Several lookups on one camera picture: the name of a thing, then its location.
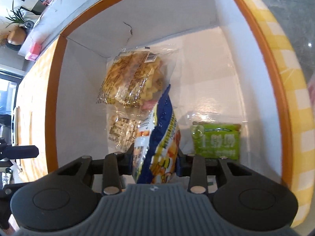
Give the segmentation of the white peanut bag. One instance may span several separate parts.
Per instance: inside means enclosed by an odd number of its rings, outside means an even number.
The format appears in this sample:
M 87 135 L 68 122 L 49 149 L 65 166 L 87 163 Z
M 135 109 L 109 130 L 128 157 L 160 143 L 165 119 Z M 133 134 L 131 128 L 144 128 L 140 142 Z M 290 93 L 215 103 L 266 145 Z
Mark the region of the white peanut bag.
M 126 152 L 134 143 L 141 120 L 130 119 L 116 111 L 107 115 L 107 138 L 113 152 Z

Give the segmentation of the blue mixed snack bag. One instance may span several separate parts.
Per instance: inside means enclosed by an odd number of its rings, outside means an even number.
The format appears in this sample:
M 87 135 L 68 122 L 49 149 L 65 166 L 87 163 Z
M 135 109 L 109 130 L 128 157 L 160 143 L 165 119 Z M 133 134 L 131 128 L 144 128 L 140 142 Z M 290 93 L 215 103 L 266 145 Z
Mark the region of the blue mixed snack bag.
M 168 86 L 136 132 L 132 176 L 138 184 L 169 182 L 175 172 L 181 141 Z

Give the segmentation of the green snack packet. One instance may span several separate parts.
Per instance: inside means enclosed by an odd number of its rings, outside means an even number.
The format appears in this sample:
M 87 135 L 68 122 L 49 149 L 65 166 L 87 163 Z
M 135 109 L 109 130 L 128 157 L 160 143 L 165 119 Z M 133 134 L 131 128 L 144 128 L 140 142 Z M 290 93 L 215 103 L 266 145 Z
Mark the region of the green snack packet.
M 190 131 L 197 155 L 211 159 L 239 159 L 240 124 L 193 122 Z

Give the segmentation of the orange cracker bag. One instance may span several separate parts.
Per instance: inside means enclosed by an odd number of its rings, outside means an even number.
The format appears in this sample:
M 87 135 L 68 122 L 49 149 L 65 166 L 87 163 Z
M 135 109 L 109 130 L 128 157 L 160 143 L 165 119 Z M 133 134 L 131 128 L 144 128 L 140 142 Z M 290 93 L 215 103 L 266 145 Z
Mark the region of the orange cracker bag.
M 175 45 L 122 50 L 107 64 L 97 103 L 127 118 L 145 118 L 170 85 L 178 53 Z

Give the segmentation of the orange cardboard box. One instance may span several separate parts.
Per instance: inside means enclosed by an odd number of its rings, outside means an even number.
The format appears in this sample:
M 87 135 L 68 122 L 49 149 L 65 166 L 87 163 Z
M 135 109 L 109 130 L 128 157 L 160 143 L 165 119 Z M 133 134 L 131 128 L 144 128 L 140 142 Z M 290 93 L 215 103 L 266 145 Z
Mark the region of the orange cardboard box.
M 287 185 L 292 131 L 278 64 L 255 0 L 101 0 L 62 31 L 46 93 L 47 170 L 134 144 L 140 173 L 157 108 L 155 182 L 175 154 L 229 157 Z

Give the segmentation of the pink box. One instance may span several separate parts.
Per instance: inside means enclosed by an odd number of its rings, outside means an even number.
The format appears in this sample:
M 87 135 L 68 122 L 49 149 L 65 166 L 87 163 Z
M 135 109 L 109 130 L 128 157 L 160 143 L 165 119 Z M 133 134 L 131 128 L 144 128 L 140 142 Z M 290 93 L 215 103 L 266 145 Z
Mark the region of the pink box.
M 42 45 L 38 43 L 32 43 L 31 48 L 25 55 L 25 59 L 28 61 L 36 61 L 41 53 Z

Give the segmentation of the brown round vase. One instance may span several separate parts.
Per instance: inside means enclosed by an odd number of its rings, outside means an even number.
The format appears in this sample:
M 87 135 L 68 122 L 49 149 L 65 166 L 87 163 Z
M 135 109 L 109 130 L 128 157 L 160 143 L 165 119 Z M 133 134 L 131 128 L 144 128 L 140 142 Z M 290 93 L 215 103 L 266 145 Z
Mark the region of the brown round vase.
M 26 31 L 22 27 L 15 27 L 7 37 L 7 42 L 12 45 L 21 45 L 27 37 Z

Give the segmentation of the potted green plant left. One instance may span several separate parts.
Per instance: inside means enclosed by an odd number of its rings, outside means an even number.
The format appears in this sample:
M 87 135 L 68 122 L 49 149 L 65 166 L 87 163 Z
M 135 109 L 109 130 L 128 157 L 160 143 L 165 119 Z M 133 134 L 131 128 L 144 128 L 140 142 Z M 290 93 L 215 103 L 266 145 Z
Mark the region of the potted green plant left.
M 7 13 L 8 13 L 8 16 L 5 18 L 10 21 L 9 26 L 12 24 L 17 24 L 28 30 L 33 29 L 34 22 L 31 20 L 25 19 L 21 12 L 21 8 L 20 7 L 17 9 L 14 8 L 14 2 L 12 2 L 12 9 L 10 11 L 7 11 Z

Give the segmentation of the yellow checkered tablecloth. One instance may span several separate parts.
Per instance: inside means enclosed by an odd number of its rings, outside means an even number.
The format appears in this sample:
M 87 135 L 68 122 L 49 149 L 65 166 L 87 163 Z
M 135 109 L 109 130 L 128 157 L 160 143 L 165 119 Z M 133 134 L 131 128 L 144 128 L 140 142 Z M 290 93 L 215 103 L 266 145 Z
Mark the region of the yellow checkered tablecloth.
M 234 0 L 271 75 L 283 145 L 282 179 L 298 200 L 293 226 L 310 212 L 314 193 L 314 115 L 302 68 L 279 22 L 262 0 Z

